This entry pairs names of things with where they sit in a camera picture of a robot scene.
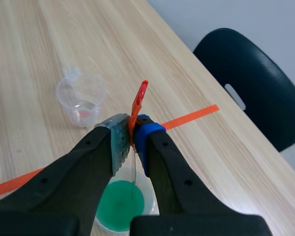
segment wooden tabletop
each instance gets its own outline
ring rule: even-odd
[[[61,68],[73,64],[103,76],[101,120],[130,113],[144,79],[142,113],[154,121],[216,104],[168,133],[222,202],[295,236],[295,172],[144,0],[0,0],[0,183],[50,164],[90,131],[72,126],[55,97]]]

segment orange zip tie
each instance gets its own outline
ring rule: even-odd
[[[198,110],[196,112],[187,114],[183,117],[173,119],[173,120],[163,123],[161,125],[164,126],[166,130],[170,130],[170,129],[180,126],[182,124],[186,124],[186,123],[191,122],[195,119],[206,116],[210,113],[217,112],[218,110],[219,110],[218,106],[212,105],[212,106],[203,108],[201,110]]]
[[[190,113],[188,115],[185,115],[183,117],[179,117],[176,118],[174,120],[171,120],[169,122],[163,123],[161,124],[162,126],[164,126],[166,128],[166,130],[170,130],[172,128],[175,128],[177,126],[180,126],[182,124],[186,124],[190,121],[193,121],[197,118],[206,116],[208,114],[217,112],[219,110],[219,108],[216,105],[212,105],[206,108],[203,108],[199,111]],[[11,192],[14,189],[20,188],[22,187],[24,184],[26,184],[31,178],[33,178],[36,174],[38,174],[43,168],[27,173],[25,175],[16,177],[14,179],[11,179],[7,182],[4,182],[2,184],[0,184],[0,195],[4,194],[4,193],[8,193]]]
[[[137,93],[136,98],[134,99],[132,103],[132,111],[131,111],[131,116],[129,118],[129,123],[128,123],[128,131],[129,131],[129,140],[130,140],[130,145],[133,147],[134,152],[136,153],[136,149],[134,148],[134,143],[133,143],[133,132],[134,132],[134,126],[136,124],[138,114],[140,109],[142,108],[142,101],[144,98],[144,94],[147,90],[148,87],[148,81],[144,80],[139,88],[139,91]]]
[[[36,171],[29,172],[27,174],[24,174],[22,176],[16,177],[14,179],[11,179],[11,180],[9,180],[7,182],[4,182],[4,183],[0,184],[0,195],[2,195],[4,193],[11,192],[14,189],[22,187],[31,178],[33,178],[35,175],[37,175],[42,170],[43,170],[43,168],[38,169]]]

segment blue gripper pad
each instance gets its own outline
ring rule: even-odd
[[[115,176],[130,151],[129,118],[130,116],[127,114],[117,114],[97,125],[111,130],[113,176]]]

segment orange plastic tag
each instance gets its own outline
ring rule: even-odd
[[[131,111],[131,116],[128,123],[130,144],[133,147],[133,150],[135,152],[136,152],[136,149],[134,148],[134,143],[133,143],[133,131],[134,131],[134,126],[136,124],[139,111],[142,108],[141,103],[143,101],[144,94],[147,90],[147,87],[148,87],[148,81],[144,80],[139,88],[136,98],[134,99],[132,103],[132,111]]]

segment white wall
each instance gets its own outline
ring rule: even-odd
[[[261,48],[295,85],[295,0],[148,0],[194,50],[218,28],[234,29]]]

